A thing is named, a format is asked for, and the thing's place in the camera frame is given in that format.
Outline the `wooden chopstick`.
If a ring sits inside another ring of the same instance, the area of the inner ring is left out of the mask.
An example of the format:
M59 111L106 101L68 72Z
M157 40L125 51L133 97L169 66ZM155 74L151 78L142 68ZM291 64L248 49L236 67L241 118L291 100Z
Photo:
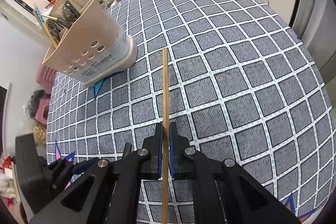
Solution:
M169 73L168 49L163 48L163 143L162 143L162 224L167 224L168 197L169 197Z
M53 16L49 16L49 15L44 15L44 14L41 14L41 16L42 16L42 17L44 17L44 18L47 18L47 19L54 20L54 21L57 21L57 20L58 20L58 18L56 18L56 17L53 17Z

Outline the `pink star sticker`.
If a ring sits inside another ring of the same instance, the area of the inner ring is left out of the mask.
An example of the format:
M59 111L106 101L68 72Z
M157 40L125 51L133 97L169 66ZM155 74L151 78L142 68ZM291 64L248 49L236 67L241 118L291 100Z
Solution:
M70 186L73 176L75 153L72 152L67 156L62 156L57 140L55 141L55 167L52 171L52 189L56 193L62 192Z

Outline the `bag of potatoes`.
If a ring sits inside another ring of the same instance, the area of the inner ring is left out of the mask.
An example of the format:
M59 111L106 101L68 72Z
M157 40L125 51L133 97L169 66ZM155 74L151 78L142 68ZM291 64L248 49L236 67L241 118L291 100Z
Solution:
M39 121L35 121L32 127L34 141L36 145L46 145L47 141L47 128L46 125L42 124Z

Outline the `blue star sticker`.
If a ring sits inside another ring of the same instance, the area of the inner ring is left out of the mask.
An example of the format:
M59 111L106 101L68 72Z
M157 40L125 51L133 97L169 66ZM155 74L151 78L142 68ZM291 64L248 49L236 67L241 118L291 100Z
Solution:
M108 90L110 90L110 84L112 82L112 78L114 76L121 75L121 74L123 74L123 71L114 73L114 74L96 82L94 87L93 87L94 99L96 99L98 97L98 95L101 95L101 94L107 92Z

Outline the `pink plastic stool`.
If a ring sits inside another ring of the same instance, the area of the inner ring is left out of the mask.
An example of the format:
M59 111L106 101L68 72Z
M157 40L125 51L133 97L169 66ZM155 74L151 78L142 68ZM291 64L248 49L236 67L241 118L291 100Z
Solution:
M51 69L48 66L41 64L36 76L36 82L45 90L51 90L54 84L55 77L56 71L54 69Z

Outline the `blue grid tablecloth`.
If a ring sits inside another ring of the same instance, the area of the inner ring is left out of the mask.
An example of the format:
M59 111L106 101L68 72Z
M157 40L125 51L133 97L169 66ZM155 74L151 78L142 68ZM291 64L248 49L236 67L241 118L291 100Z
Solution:
M110 90L61 73L52 88L47 161L122 156L162 120L168 49L170 119L196 150L236 160L300 221L333 192L335 123L323 79L295 32L261 0L122 0L110 9L138 46Z

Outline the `beige utensil holder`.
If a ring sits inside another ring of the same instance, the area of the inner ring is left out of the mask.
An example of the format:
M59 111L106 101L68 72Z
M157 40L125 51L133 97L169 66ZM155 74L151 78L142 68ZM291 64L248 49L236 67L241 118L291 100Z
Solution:
M62 30L58 47L49 47L43 65L90 88L131 67L137 59L137 43L98 0L88 1L80 14L71 28Z

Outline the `grey spoon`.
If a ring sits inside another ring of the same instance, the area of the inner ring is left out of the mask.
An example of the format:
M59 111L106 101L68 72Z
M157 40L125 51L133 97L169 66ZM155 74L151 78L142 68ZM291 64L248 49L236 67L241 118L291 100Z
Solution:
M55 39L57 42L60 42L59 29L56 23L52 19L47 19L46 25L53 39Z
M57 22L63 27L70 29L72 24L81 16L80 12L72 5L70 1L66 1L62 7L63 18L58 18Z

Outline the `wooden chopstick in holder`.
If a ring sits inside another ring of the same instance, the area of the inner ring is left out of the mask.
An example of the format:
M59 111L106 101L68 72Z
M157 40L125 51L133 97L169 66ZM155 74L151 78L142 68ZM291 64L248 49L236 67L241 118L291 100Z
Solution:
M41 16L42 16L42 17L44 17L44 18L47 18L47 19L54 20L54 21L57 21L57 20L58 20L58 18L56 18L56 17L53 17L53 16L49 16L49 15L44 15L44 14L41 14Z

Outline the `blue patterned chopstick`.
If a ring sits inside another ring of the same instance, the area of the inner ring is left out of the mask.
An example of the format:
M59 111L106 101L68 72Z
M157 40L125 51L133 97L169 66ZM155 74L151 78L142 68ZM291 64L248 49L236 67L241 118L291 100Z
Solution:
M49 37L51 44L54 46L54 48L58 47L58 43L56 40L52 37L49 28L47 27L43 17L41 16L41 12L39 11L38 7L36 4L34 4L34 10L33 10L34 17L37 19L39 24L42 26L42 29L44 29L45 33Z

